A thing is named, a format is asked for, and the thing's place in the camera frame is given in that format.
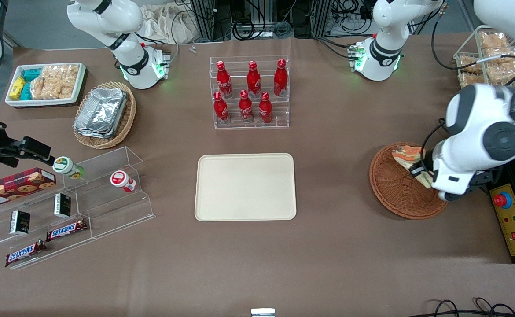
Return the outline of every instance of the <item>brown wicker basket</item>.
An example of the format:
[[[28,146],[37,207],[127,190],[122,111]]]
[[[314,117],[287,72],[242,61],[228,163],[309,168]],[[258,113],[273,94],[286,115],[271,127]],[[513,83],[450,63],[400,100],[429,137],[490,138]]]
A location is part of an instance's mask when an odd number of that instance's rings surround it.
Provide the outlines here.
[[[76,135],[78,141],[84,146],[104,150],[106,148],[111,148],[121,143],[125,139],[126,135],[129,133],[130,128],[132,128],[134,116],[136,115],[136,100],[134,99],[134,96],[130,91],[130,88],[128,88],[125,84],[121,84],[120,82],[106,82],[104,84],[100,84],[96,88],[120,88],[128,94],[128,99],[126,100],[125,105],[126,108],[123,111],[121,122],[119,123],[119,126],[117,128],[117,134],[113,138],[92,138],[90,136],[78,134],[76,131],[74,131],[74,135]],[[91,92],[93,92],[93,89],[90,90],[87,93],[87,95],[82,99],[80,103],[80,108],[78,108],[76,113],[76,118],[80,115],[80,111],[83,108],[83,104],[85,103],[85,100],[87,99],[87,97],[89,97],[89,94],[91,94]]]
[[[447,206],[438,191],[427,189],[392,156],[396,146],[418,146],[397,142],[382,148],[373,157],[369,168],[371,188],[379,201],[393,213],[408,219],[428,219]]]

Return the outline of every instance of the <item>brown table surface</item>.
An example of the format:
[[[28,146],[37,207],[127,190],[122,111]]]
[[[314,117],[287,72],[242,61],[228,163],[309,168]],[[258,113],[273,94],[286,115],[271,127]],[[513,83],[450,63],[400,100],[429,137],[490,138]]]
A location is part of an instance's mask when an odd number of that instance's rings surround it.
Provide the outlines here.
[[[439,56],[449,60],[466,36],[439,36]],[[138,113],[122,143],[145,162],[141,182],[157,217],[22,271],[4,269],[0,251],[0,316],[227,317],[274,307],[280,317],[391,317],[428,313],[433,299],[474,309],[477,296],[515,308],[515,265],[483,193],[433,219],[407,221],[387,211],[368,182],[376,151],[420,143],[459,90],[456,72],[438,66],[429,42],[411,37],[384,82],[352,74],[313,40],[197,44],[196,55],[182,46],[169,80],[134,90]],[[275,54],[291,59],[291,127],[216,131],[209,58]],[[15,50],[15,65],[59,62],[87,66],[86,91],[123,81],[107,49]],[[2,104],[0,121],[10,137],[32,136],[54,156],[104,153],[76,141],[75,112]],[[444,137],[438,132],[431,145]],[[195,219],[199,157],[267,152],[294,157],[294,219]],[[18,170],[37,165],[22,161]],[[0,166],[0,177],[13,172]]]

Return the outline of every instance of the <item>snack box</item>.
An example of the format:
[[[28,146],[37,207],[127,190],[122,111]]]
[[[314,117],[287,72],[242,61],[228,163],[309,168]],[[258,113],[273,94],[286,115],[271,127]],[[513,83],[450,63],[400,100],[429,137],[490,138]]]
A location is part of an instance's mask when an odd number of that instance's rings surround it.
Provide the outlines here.
[[[11,83],[9,85],[8,92],[11,91],[13,84],[17,80],[19,76],[22,76],[22,73],[25,70],[34,70],[36,68],[43,68],[44,66],[62,66],[65,64],[77,64],[80,66],[78,70],[78,77],[76,78],[76,83],[74,84],[74,90],[72,92],[71,98],[64,99],[34,99],[34,100],[13,100],[9,97],[9,94],[5,96],[5,103],[14,108],[46,108],[46,107],[61,107],[61,106],[74,106],[80,96],[83,78],[86,74],[85,65],[82,63],[58,63],[58,64],[34,64],[34,65],[21,65],[17,66],[15,69],[15,74],[13,74],[13,78],[11,79]]]
[[[0,204],[56,186],[56,177],[40,168],[0,179]]]

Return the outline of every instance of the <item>coca-cola bottle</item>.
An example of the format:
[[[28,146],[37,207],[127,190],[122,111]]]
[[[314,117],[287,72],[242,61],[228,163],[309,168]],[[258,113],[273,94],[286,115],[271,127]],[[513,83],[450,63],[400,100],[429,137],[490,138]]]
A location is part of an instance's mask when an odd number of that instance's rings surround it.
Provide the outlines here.
[[[262,92],[261,101],[259,102],[259,118],[261,119],[262,124],[271,123],[272,110],[273,106],[269,101],[269,94],[267,92]]]
[[[248,91],[245,89],[240,91],[240,102],[238,103],[238,106],[240,107],[242,121],[246,124],[253,122],[254,114],[252,113],[252,101],[248,99]]]
[[[287,81],[289,75],[287,74],[287,70],[285,69],[287,66],[286,60],[281,58],[277,61],[277,70],[275,71],[275,75],[273,76],[273,94],[278,97],[286,97],[287,96]]]
[[[226,105],[226,102],[222,99],[221,93],[215,92],[213,94],[213,98],[215,99],[215,114],[217,114],[219,124],[229,124],[230,115],[228,114],[228,106]]]
[[[226,99],[232,97],[232,81],[230,79],[230,74],[228,74],[226,70],[226,66],[224,66],[224,62],[219,60],[217,62],[217,82],[219,84],[219,90],[222,93],[222,96]]]
[[[248,63],[248,90],[250,91],[250,99],[257,99],[261,93],[261,76],[258,73],[258,63],[250,60]]]

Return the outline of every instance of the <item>yellow control panel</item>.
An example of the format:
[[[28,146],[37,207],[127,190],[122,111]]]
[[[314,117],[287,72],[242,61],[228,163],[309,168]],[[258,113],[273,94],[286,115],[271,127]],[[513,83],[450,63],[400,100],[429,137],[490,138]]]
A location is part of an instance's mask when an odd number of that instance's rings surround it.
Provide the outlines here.
[[[511,256],[515,257],[515,196],[506,184],[490,191],[498,221]]]

